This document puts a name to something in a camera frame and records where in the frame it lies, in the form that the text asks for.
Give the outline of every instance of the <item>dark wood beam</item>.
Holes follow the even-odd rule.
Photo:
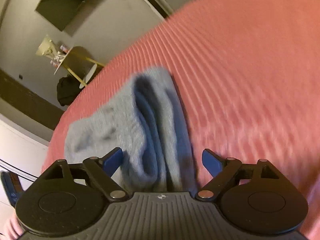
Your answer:
[[[0,98],[40,124],[54,130],[63,111],[0,70]]]

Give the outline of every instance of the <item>ribbed black plastic surface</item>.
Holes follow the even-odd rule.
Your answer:
[[[25,233],[21,240],[46,237]],[[256,236],[225,221],[216,206],[181,193],[135,193],[123,203],[111,204],[93,226],[59,240],[305,240],[298,232],[281,236]]]

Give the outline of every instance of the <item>bed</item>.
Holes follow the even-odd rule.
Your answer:
[[[195,0],[115,57],[62,116],[43,169],[63,158],[68,126],[132,73],[164,66],[185,111],[201,185],[204,148],[270,160],[304,194],[301,232],[320,234],[320,0]]]

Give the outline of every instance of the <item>blue plastic tab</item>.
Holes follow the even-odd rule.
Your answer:
[[[117,147],[107,155],[107,159],[102,164],[103,171],[111,177],[123,163],[122,149]]]
[[[10,173],[13,174],[12,172],[1,172],[0,173],[0,177],[1,177],[1,182],[4,188],[4,191],[7,195],[7,198],[10,202],[10,205],[15,207],[16,203],[18,201],[18,199],[20,198],[21,194],[23,193],[23,191],[21,192],[17,192],[15,189],[15,186],[13,185],[13,182],[11,180],[10,177]],[[15,183],[20,183],[18,176],[15,174],[16,178],[18,179],[18,181],[15,181]]]
[[[221,161],[207,150],[202,152],[202,164],[212,177],[216,177],[223,169]]]

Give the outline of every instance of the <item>metal rivet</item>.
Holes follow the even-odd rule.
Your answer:
[[[123,198],[125,196],[125,192],[122,190],[115,190],[110,193],[110,197],[112,198]]]
[[[211,198],[213,197],[214,193],[210,190],[201,190],[198,192],[198,196],[200,198]]]

